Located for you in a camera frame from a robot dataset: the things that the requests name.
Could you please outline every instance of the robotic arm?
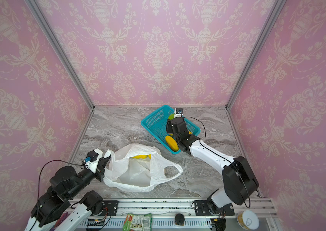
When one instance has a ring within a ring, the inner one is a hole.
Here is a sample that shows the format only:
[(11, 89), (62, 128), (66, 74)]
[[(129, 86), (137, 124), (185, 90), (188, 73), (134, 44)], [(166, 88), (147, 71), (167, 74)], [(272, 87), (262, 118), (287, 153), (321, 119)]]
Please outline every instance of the robotic arm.
[[(31, 217), (25, 231), (48, 231), (63, 212), (71, 205), (69, 200), (81, 192), (94, 178), (102, 181), (105, 166), (111, 156), (104, 156), (103, 152), (95, 149), (87, 153), (84, 160), (85, 169), (76, 173), (72, 166), (59, 169), (50, 179), (51, 186), (37, 201), (31, 211)], [(74, 230), (91, 214), (99, 214), (104, 209), (103, 198), (95, 191), (89, 191), (81, 199), (80, 205), (59, 227), (59, 230)]]
[(259, 187), (248, 161), (234, 158), (210, 147), (199, 137), (189, 134), (183, 109), (176, 108), (174, 118), (167, 120), (166, 132), (172, 133), (181, 151), (193, 155), (216, 169), (223, 177), (223, 187), (208, 198), (208, 207), (217, 214), (230, 203), (241, 205)]

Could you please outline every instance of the can lid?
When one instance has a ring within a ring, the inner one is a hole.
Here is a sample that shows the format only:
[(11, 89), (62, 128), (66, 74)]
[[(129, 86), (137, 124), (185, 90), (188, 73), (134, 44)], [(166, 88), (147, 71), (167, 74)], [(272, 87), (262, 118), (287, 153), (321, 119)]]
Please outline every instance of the can lid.
[(185, 216), (181, 213), (176, 214), (176, 216), (174, 217), (174, 222), (177, 225), (184, 225), (185, 224)]
[(242, 214), (242, 220), (249, 229), (257, 229), (259, 227), (259, 219), (255, 213), (245, 210)]

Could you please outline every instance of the marble floor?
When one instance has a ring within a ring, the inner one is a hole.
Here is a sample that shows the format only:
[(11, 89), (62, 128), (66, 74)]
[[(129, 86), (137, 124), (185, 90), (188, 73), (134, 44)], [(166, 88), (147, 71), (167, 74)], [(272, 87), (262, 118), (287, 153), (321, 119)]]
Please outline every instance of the marble floor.
[[(103, 198), (164, 198), (164, 197), (208, 197), (223, 185), (221, 175), (202, 160), (180, 152), (171, 154), (155, 139), (140, 122), (158, 107), (135, 108), (96, 108), (81, 146), (71, 160), (81, 163), (87, 152), (99, 148), (104, 153), (110, 149), (117, 151), (130, 143), (156, 146), (164, 158), (173, 161), (183, 168), (184, 172), (176, 179), (160, 184), (150, 192), (123, 192), (115, 187), (108, 187), (104, 182), (94, 180), (77, 198), (84, 193), (95, 190)], [(239, 156), (240, 151), (224, 107), (185, 107), (184, 115), (202, 121), (207, 131), (204, 141), (227, 155)], [(201, 129), (199, 137), (204, 136), (202, 125), (193, 120)], [(166, 169), (166, 175), (175, 175)]]

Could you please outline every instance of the pink wall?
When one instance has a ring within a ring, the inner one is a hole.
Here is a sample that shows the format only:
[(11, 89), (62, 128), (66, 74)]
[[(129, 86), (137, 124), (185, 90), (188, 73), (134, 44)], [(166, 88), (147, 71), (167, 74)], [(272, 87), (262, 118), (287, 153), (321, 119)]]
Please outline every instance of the pink wall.
[(326, 0), (288, 0), (234, 108), (284, 230), (326, 230)]
[[(1, 0), (0, 230), (24, 229), (40, 168), (68, 160), (88, 114), (24, 1)], [(40, 193), (59, 166), (45, 168)]]
[(96, 105), (225, 105), (274, 0), (38, 0)]

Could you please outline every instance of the blue basket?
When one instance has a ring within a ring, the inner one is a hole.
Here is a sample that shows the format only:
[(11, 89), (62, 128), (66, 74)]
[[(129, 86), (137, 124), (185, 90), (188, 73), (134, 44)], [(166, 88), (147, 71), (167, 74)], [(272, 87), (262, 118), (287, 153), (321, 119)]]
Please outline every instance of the blue basket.
[[(171, 153), (177, 154), (181, 150), (173, 151), (165, 141), (165, 137), (169, 134), (165, 131), (168, 117), (174, 113), (174, 109), (168, 105), (164, 105), (156, 109), (153, 113), (145, 117), (141, 121), (142, 127), (144, 127), (150, 134), (152, 134), (162, 145), (164, 145)], [(187, 129), (195, 136), (200, 133), (200, 128), (197, 127), (189, 120), (185, 120)]]

